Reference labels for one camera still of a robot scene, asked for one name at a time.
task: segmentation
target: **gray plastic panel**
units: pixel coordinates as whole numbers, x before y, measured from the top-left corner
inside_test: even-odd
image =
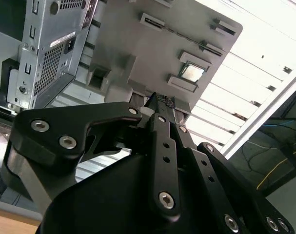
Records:
[[[164,22],[170,30],[157,31],[141,24],[143,13]],[[225,36],[212,30],[211,26],[217,24],[216,19],[235,28],[235,35]],[[173,31],[198,43],[206,41],[224,52],[221,57],[205,53],[198,44]],[[241,31],[242,26],[237,22],[194,0],[174,1],[172,8],[152,0],[132,3],[110,0],[101,21],[92,63],[101,64],[107,58],[112,70],[110,77],[118,79],[126,67],[126,58],[135,56],[137,61],[130,80],[146,86],[147,91],[175,96],[193,108]],[[184,65],[179,61],[183,51],[211,64],[208,72],[195,84],[198,88],[194,93],[167,83],[170,74],[179,75]]]

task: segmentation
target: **metal frame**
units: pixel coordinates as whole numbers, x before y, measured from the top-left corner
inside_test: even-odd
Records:
[[[83,2],[86,3],[84,9],[82,9]],[[73,51],[66,53],[65,47],[69,40],[80,35],[88,5],[89,0],[66,2],[65,0],[58,2],[27,0],[18,78],[16,83],[9,84],[8,91],[15,95],[10,97],[8,102],[26,109],[34,108],[40,94],[40,92],[34,93],[34,88],[43,73],[47,73],[47,71],[43,71],[44,59],[46,59],[48,67],[52,66],[54,72],[47,74],[48,77],[53,76],[53,78],[50,83],[43,82],[44,86],[40,89],[41,92],[52,85],[61,75],[67,73],[70,66],[78,66],[78,62],[72,63],[71,61],[72,55],[77,56],[77,54],[74,54]]]

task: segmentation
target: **black metal bracket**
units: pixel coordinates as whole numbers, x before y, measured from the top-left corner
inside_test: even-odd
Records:
[[[38,233],[294,233],[216,148],[196,150],[168,115],[142,117],[122,102],[20,113],[3,169],[45,211]],[[73,183],[80,161],[123,147],[130,156]]]
[[[214,146],[201,143],[197,149],[208,156],[236,214],[243,217],[245,226],[251,233],[274,234],[278,231],[281,234],[294,233],[287,219],[250,186],[249,182]],[[288,231],[281,228],[281,222],[288,227]]]
[[[45,121],[49,129],[35,131],[32,128],[35,120]],[[80,161],[91,128],[117,122],[137,124],[140,120],[139,111],[124,102],[23,111],[15,118],[10,140],[19,154],[51,172],[62,174],[73,170]],[[59,140],[62,136],[72,137],[76,141],[75,148],[61,147]]]

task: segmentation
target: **metal slot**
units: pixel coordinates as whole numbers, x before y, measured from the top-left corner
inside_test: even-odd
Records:
[[[37,15],[38,11],[39,11],[39,1],[33,0],[32,13]]]
[[[28,65],[27,63],[25,64],[25,69],[24,69],[24,72],[26,74],[31,74],[31,67],[32,65]]]
[[[159,29],[163,29],[164,28],[163,25],[161,25],[161,24],[159,24],[159,23],[157,23],[157,22],[155,22],[155,21],[153,21],[151,19],[145,18],[144,21],[147,22],[147,23],[149,23],[149,24],[151,24],[151,25],[153,25],[154,27],[159,28]]]
[[[32,39],[35,38],[35,31],[36,31],[36,27],[33,27],[31,25],[31,27],[30,27],[30,38],[32,38]]]

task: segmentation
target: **blue cable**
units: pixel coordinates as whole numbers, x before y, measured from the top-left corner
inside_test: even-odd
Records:
[[[286,125],[286,124],[289,124],[289,123],[292,123],[294,122],[294,120],[290,120],[290,121],[287,121],[285,123],[280,123],[280,124],[263,124],[263,126],[266,126],[266,127],[276,127],[276,126],[279,126],[279,125]]]

